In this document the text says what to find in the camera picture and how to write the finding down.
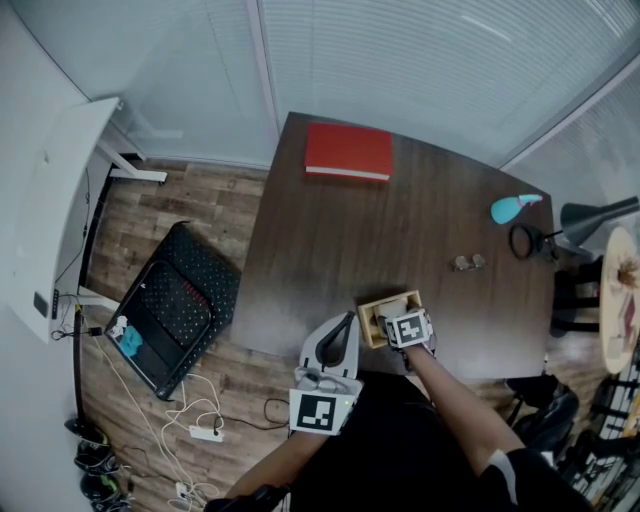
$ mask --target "blue spray bottle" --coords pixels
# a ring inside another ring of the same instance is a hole
[[[526,204],[542,201],[538,194],[524,194],[518,197],[505,197],[491,205],[491,217],[497,224],[505,224],[513,220]]]

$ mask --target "white wall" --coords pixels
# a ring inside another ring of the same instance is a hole
[[[63,108],[86,102],[0,0],[0,507],[88,511],[77,440],[70,342],[46,345],[6,306],[18,206],[35,152]],[[42,212],[46,221],[46,212]]]

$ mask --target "round wooden table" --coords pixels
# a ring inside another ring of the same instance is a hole
[[[614,374],[620,373],[627,365],[638,338],[640,291],[636,289],[632,292],[628,288],[621,288],[616,280],[620,263],[625,258],[634,256],[637,256],[637,249],[631,235],[623,227],[616,227],[607,242],[600,278],[600,341],[602,342],[602,355],[607,370]],[[620,333],[620,315],[622,309],[628,304],[631,294],[633,294],[636,312],[631,321],[633,326],[632,333],[628,339],[623,340]]]

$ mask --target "black desk lamp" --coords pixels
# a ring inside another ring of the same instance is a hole
[[[630,215],[640,210],[637,197],[630,197],[608,206],[587,206],[584,204],[567,203],[560,212],[560,226],[562,231],[551,236],[564,233],[573,245],[581,246],[593,235],[604,222]]]
[[[564,236],[575,246],[581,246],[593,235],[604,222],[618,219],[640,211],[638,197],[630,197],[608,206],[588,206],[584,204],[567,203],[560,212],[560,231],[545,235],[538,228],[527,224],[515,224],[509,232],[509,245],[518,259],[527,259],[538,253],[545,253],[550,259],[557,259],[555,255],[556,235]],[[524,233],[527,243],[523,250],[518,248],[516,237]]]

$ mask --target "black cable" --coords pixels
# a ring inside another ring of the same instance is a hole
[[[55,331],[51,331],[51,339],[58,341],[62,338],[71,338],[76,334],[90,334],[91,336],[102,336],[102,328],[100,327],[92,327],[88,331],[73,331],[68,332],[62,329],[56,329]]]
[[[78,305],[78,307],[81,308],[80,300],[78,299],[77,295],[74,295],[72,293],[65,293],[63,295],[60,295],[60,297],[58,297],[58,298],[61,299],[63,297],[72,297],[72,298],[74,298],[75,301],[76,301],[76,304]],[[51,337],[54,340],[59,340],[59,339],[62,339],[62,338],[66,338],[67,336],[73,336],[74,335],[74,332],[73,332],[74,328],[71,327],[71,331],[69,331],[69,330],[65,329],[65,324],[64,324],[64,320],[65,320],[65,318],[67,318],[67,315],[69,314],[69,309],[71,308],[72,304],[73,304],[73,302],[69,301],[69,303],[67,304],[67,307],[65,308],[64,312],[60,316],[60,325],[58,326],[58,328],[55,331],[51,331]]]
[[[276,425],[272,425],[272,426],[269,426],[269,427],[263,427],[263,426],[260,426],[260,425],[255,425],[255,424],[253,424],[253,423],[251,423],[249,421],[241,420],[239,418],[232,418],[231,416],[227,416],[227,415],[224,416],[224,419],[225,420],[231,420],[231,421],[237,421],[238,423],[244,423],[245,425],[249,425],[250,427],[253,427],[256,430],[264,430],[264,431],[277,430],[279,428],[284,428],[284,427],[289,426],[289,420],[287,420],[286,422],[283,423],[281,421],[274,421],[271,418],[269,418],[269,416],[267,415],[267,406],[269,405],[270,402],[280,402],[280,403],[287,404],[287,405],[289,405],[289,402],[287,400],[282,399],[282,398],[267,398],[265,400],[264,407],[262,408],[262,414],[264,415],[264,419],[266,419],[269,423],[276,423]],[[216,416],[216,419],[213,420],[213,430],[214,431],[217,430],[216,422],[219,419],[220,419],[220,417]]]
[[[87,218],[84,222],[84,228],[82,229],[82,244],[80,245],[80,250],[78,251],[78,254],[75,255],[75,257],[71,260],[71,263],[69,263],[65,267],[65,269],[62,271],[62,273],[56,278],[55,284],[57,284],[58,281],[62,279],[62,276],[65,275],[67,270],[69,270],[71,265],[73,265],[76,262],[76,260],[80,257],[80,255],[84,251],[84,241],[86,240],[87,232],[89,231],[89,211],[91,210],[91,182],[89,181],[89,169],[85,167],[84,173],[87,176],[87,193],[84,195],[84,198],[87,201]]]
[[[117,450],[122,452],[126,450],[136,450],[136,451],[142,452],[142,454],[144,455],[144,459],[146,461],[147,469],[151,470],[151,464],[149,463],[149,456],[147,455],[147,451],[145,449],[138,448],[137,446],[131,446],[131,445],[125,444],[121,448],[117,448]],[[168,476],[161,475],[160,473],[156,473],[155,471],[151,471],[149,474],[142,475],[132,470],[133,468],[131,467],[129,470],[129,472],[131,473],[131,476],[135,476],[137,478],[164,478],[166,480],[171,480],[171,478],[169,478]]]

